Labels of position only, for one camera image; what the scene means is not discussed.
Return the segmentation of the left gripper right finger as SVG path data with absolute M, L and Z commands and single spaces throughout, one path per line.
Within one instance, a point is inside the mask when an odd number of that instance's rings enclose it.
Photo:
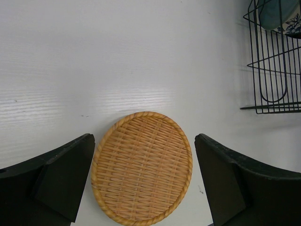
M 301 175 L 195 137 L 214 226 L 299 226 Z

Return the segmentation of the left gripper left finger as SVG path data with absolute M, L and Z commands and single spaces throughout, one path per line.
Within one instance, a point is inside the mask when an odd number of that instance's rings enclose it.
M 69 226 L 76 221 L 95 149 L 84 134 L 0 170 L 2 226 Z

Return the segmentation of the woven bamboo plate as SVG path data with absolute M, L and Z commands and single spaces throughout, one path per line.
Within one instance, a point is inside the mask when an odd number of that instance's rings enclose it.
M 150 226 L 183 200 L 192 176 L 192 152 L 180 126 L 156 112 L 116 122 L 97 145 L 91 186 L 102 211 L 124 226 Z

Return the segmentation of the black wire dish rack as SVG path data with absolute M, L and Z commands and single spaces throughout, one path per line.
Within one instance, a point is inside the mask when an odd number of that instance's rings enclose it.
M 251 46 L 254 104 L 243 110 L 257 114 L 300 113 L 301 39 L 275 30 L 265 30 L 259 22 L 258 0 L 253 0 L 243 16 L 248 21 Z

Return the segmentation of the blue floral plate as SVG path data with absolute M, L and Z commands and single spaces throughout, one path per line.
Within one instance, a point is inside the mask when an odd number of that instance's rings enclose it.
M 284 35 L 300 39 L 301 38 L 301 16 L 300 13 L 295 13 L 293 17 L 288 19 L 281 27 L 276 29 L 278 33 L 283 32 Z

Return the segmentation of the teal plate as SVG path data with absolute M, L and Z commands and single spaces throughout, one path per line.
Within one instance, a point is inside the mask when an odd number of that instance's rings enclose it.
M 298 0 L 259 0 L 258 17 L 265 30 L 275 30 L 293 18 L 299 8 Z

